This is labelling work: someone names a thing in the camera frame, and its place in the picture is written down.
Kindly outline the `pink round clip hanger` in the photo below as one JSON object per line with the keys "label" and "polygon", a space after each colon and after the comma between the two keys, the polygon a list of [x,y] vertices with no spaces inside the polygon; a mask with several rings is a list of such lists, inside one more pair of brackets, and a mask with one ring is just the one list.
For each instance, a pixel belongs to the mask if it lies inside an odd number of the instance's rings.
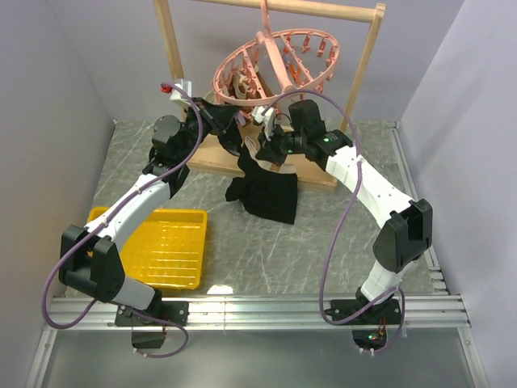
{"label": "pink round clip hanger", "polygon": [[[255,38],[236,48],[217,68],[212,79],[216,103],[230,103],[238,107],[272,103],[281,95],[293,91],[299,99],[303,90],[324,91],[334,76],[340,55],[339,42],[331,34],[312,28],[294,28],[274,32],[271,29],[269,9],[261,1],[263,29]],[[271,89],[267,96],[260,73]],[[261,99],[245,100],[228,96],[228,85],[233,74],[241,73]]]}

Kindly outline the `black underwear beige waistband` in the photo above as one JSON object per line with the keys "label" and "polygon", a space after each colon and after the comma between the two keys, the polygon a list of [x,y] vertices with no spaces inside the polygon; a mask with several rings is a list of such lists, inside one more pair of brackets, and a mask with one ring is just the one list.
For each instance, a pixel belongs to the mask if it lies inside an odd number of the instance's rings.
{"label": "black underwear beige waistband", "polygon": [[246,137],[237,166],[242,177],[232,179],[225,193],[228,202],[240,201],[257,217],[292,225],[298,203],[298,176],[292,164],[273,171],[272,164],[257,159],[254,140]]}

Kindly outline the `purple clothes clip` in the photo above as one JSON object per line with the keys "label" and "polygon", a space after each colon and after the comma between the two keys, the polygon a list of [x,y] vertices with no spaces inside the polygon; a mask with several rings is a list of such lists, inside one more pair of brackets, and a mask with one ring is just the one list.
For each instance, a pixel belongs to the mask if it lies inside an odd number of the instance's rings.
{"label": "purple clothes clip", "polygon": [[241,113],[241,112],[238,112],[238,113],[235,115],[234,119],[235,119],[235,121],[236,121],[236,123],[237,123],[237,125],[238,125],[239,127],[243,127],[243,126],[245,126],[245,125],[246,125],[246,119],[245,119],[245,117],[242,115],[242,113]]}

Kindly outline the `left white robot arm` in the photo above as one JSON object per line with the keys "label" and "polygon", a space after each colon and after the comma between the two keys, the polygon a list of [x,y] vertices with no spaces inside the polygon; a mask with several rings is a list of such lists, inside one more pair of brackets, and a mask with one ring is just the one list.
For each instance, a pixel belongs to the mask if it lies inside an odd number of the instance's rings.
{"label": "left white robot arm", "polygon": [[195,98],[185,120],[167,115],[153,127],[149,161],[136,183],[105,213],[86,226],[70,226],[61,236],[59,281],[99,302],[134,309],[145,325],[164,315],[162,292],[126,274],[120,252],[141,223],[183,186],[187,160],[208,135],[227,150],[241,143],[235,117],[238,107]]}

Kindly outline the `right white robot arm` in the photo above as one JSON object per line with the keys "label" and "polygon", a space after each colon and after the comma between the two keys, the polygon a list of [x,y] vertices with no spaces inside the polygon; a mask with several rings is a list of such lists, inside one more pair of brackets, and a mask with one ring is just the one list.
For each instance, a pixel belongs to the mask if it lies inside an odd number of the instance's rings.
{"label": "right white robot arm", "polygon": [[433,209],[426,200],[414,200],[392,185],[341,130],[327,130],[314,101],[298,101],[288,109],[289,132],[275,123],[273,109],[253,109],[253,121],[262,128],[257,157],[279,165],[291,154],[302,154],[370,212],[380,232],[372,245],[375,263],[358,289],[355,310],[362,321],[374,323],[408,267],[431,247]]}

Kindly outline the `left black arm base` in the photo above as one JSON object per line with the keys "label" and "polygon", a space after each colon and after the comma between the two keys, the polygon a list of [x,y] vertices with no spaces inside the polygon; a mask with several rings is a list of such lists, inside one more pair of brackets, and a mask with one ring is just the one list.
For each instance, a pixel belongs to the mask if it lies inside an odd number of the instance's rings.
{"label": "left black arm base", "polygon": [[[189,342],[186,329],[189,315],[189,302],[176,301],[158,303],[157,309],[137,310],[134,307],[118,306],[115,327],[131,330],[133,352],[146,358],[162,359],[179,354]],[[169,353],[157,353],[166,342],[169,329],[183,333],[183,342]]]}

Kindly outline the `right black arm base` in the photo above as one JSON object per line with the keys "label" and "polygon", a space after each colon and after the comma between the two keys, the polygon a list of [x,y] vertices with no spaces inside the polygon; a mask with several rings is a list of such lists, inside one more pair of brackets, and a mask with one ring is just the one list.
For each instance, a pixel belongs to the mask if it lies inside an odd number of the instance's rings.
{"label": "right black arm base", "polygon": [[386,349],[402,332],[406,318],[406,301],[389,297],[386,301],[364,307],[368,300],[357,297],[355,300],[333,299],[324,314],[332,323],[346,320],[345,325],[365,326],[371,329],[353,329],[351,336],[354,345],[361,352],[375,355]]}

